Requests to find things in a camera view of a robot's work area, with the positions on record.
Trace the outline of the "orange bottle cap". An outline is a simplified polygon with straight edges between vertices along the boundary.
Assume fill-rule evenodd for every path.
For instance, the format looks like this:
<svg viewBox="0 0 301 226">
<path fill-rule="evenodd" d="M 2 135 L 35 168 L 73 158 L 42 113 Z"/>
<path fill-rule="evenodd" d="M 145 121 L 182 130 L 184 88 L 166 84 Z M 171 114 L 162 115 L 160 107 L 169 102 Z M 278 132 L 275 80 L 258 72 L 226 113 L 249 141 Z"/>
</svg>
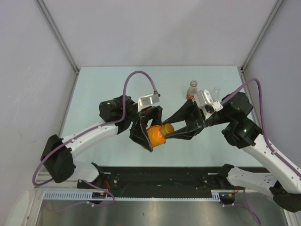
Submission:
<svg viewBox="0 0 301 226">
<path fill-rule="evenodd" d="M 163 124 L 159 129 L 162 137 L 166 137 L 167 135 L 174 132 L 174 127 L 170 123 Z"/>
</svg>

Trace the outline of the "clear water bottle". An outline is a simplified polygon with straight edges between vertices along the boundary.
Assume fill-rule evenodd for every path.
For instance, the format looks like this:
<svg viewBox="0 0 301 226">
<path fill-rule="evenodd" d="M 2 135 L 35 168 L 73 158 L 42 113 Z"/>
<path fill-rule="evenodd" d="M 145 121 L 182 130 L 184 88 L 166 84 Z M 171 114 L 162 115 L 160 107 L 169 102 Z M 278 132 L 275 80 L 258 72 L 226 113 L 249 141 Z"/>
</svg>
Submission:
<svg viewBox="0 0 301 226">
<path fill-rule="evenodd" d="M 219 101 L 220 98 L 220 88 L 219 87 L 214 87 L 211 91 L 210 91 L 210 95 L 213 99 L 213 101 Z"/>
</svg>

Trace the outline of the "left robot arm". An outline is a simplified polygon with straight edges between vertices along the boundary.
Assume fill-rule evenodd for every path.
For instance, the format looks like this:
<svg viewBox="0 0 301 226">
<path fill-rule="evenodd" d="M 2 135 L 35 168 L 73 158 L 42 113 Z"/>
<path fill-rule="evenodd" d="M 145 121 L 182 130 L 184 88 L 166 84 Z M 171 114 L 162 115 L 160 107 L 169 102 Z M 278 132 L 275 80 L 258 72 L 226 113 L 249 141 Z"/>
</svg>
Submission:
<svg viewBox="0 0 301 226">
<path fill-rule="evenodd" d="M 101 122 L 70 136 L 59 138 L 52 135 L 46 143 L 41 162 L 55 183 L 62 183 L 70 178 L 86 180 L 93 188 L 103 185 L 104 177 L 94 163 L 76 161 L 76 157 L 101 140 L 118 135 L 127 129 L 129 138 L 148 150 L 154 145 L 147 133 L 152 126 L 162 123 L 162 108 L 154 106 L 159 102 L 159 94 L 150 94 L 135 102 L 129 96 L 120 96 L 99 104 Z"/>
</svg>

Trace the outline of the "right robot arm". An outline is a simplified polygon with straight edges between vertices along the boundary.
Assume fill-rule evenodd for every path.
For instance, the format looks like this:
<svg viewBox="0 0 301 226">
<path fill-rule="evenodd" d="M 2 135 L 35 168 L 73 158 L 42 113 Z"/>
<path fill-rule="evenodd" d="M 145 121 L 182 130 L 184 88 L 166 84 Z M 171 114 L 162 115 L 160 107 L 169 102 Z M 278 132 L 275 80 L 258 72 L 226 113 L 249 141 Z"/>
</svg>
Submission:
<svg viewBox="0 0 301 226">
<path fill-rule="evenodd" d="M 218 186 L 255 190 L 270 197 L 279 207 L 296 213 L 301 210 L 301 169 L 272 146 L 263 129 L 247 117 L 252 109 L 245 93 L 227 95 L 219 102 L 207 90 L 201 90 L 163 123 L 184 121 L 185 127 L 167 136 L 183 140 L 191 140 L 207 127 L 226 123 L 222 134 L 228 144 L 254 157 L 269 174 L 224 164 L 217 173 Z"/>
</svg>

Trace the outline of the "red label clear bottle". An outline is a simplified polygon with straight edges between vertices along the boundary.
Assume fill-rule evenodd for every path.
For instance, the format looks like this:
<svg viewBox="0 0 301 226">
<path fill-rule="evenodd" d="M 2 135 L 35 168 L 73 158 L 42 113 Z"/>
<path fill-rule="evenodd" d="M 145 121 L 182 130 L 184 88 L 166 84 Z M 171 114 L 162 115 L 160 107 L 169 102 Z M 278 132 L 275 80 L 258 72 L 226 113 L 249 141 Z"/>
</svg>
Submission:
<svg viewBox="0 0 301 226">
<path fill-rule="evenodd" d="M 198 82 L 196 80 L 192 80 L 190 82 L 190 86 L 187 90 L 186 93 L 186 99 L 193 99 L 194 95 L 197 93 L 198 88 L 197 88 Z"/>
</svg>

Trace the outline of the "orange juice bottle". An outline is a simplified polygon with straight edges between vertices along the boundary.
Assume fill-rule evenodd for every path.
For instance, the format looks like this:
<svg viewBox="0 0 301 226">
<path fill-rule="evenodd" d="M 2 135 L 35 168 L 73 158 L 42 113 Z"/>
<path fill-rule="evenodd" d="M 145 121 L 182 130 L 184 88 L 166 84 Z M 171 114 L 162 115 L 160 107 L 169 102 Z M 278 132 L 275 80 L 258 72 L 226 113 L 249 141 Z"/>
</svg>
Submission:
<svg viewBox="0 0 301 226">
<path fill-rule="evenodd" d="M 160 133 L 160 128 L 160 125 L 154 125 L 146 130 L 152 148 L 162 145 L 166 142 L 165 137 Z"/>
</svg>

